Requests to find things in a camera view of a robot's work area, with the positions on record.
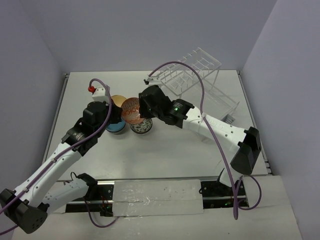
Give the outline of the orange white patterned bowl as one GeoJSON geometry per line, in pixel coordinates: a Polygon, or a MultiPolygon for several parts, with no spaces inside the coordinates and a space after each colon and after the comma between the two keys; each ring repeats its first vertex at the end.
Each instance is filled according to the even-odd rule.
{"type": "Polygon", "coordinates": [[[140,101],[137,97],[130,97],[126,99],[122,105],[121,117],[128,124],[140,124],[144,118],[140,115],[140,101]]]}

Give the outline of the solid blue bowl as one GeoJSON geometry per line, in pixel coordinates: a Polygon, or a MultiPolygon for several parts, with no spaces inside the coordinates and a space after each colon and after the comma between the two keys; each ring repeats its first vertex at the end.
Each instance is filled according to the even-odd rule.
{"type": "Polygon", "coordinates": [[[106,130],[111,134],[119,134],[126,126],[125,121],[120,121],[118,123],[112,123],[106,127],[106,130]]]}

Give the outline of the blue triangle patterned bowl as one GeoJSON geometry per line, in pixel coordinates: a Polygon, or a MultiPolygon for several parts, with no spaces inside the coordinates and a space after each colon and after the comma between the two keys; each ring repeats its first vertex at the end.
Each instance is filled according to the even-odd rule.
{"type": "Polygon", "coordinates": [[[141,123],[130,124],[130,129],[136,134],[146,134],[153,127],[153,120],[151,118],[145,118],[141,123]]]}

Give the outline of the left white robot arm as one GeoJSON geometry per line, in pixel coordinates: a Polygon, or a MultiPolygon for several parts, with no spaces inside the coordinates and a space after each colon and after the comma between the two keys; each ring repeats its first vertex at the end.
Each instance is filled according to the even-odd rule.
{"type": "Polygon", "coordinates": [[[53,154],[25,182],[14,190],[0,194],[1,213],[11,219],[26,234],[39,229],[49,214],[68,202],[98,194],[98,182],[86,173],[79,174],[62,188],[51,188],[75,162],[94,145],[110,124],[119,123],[122,108],[113,102],[93,101],[83,110],[75,125],[69,129],[53,154]]]}

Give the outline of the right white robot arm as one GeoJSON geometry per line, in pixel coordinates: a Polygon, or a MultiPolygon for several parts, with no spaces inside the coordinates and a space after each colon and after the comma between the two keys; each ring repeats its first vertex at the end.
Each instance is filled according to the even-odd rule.
{"type": "Polygon", "coordinates": [[[233,153],[217,183],[221,195],[229,195],[241,176],[252,174],[262,149],[260,133],[256,128],[236,127],[202,113],[183,99],[170,100],[157,85],[151,85],[139,93],[138,100],[142,118],[157,118],[167,125],[193,131],[218,141],[223,149],[233,153]]]}

